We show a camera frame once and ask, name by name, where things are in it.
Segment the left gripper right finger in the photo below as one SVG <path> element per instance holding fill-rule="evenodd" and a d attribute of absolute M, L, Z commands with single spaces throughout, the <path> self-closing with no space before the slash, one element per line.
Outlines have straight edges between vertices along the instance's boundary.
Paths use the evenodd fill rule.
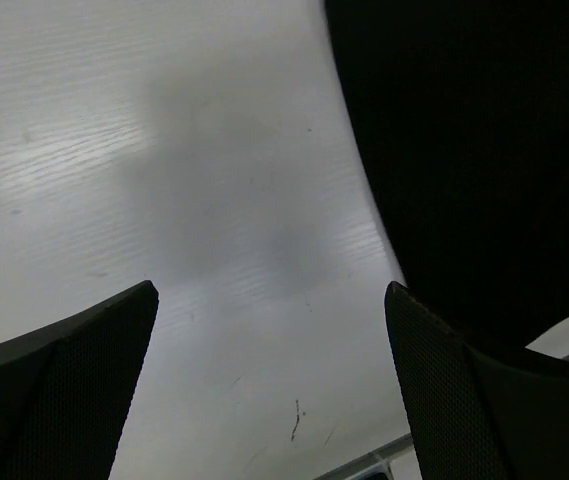
<path fill-rule="evenodd" d="M 569 362 L 446 321 L 391 283 L 385 315 L 425 479 L 569 479 Z"/>

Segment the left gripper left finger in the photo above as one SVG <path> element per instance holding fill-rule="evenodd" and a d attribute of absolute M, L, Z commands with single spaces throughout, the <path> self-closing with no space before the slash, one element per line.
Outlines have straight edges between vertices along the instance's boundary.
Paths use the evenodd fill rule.
<path fill-rule="evenodd" d="M 0 343 L 0 479 L 106 479 L 159 305 L 150 281 Z"/>

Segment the black skirt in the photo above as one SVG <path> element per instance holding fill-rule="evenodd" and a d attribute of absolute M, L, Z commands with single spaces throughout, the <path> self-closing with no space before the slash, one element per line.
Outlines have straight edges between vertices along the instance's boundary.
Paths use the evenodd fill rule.
<path fill-rule="evenodd" d="M 569 1 L 329 1 L 325 15 L 409 290 L 519 347 L 569 317 Z"/>

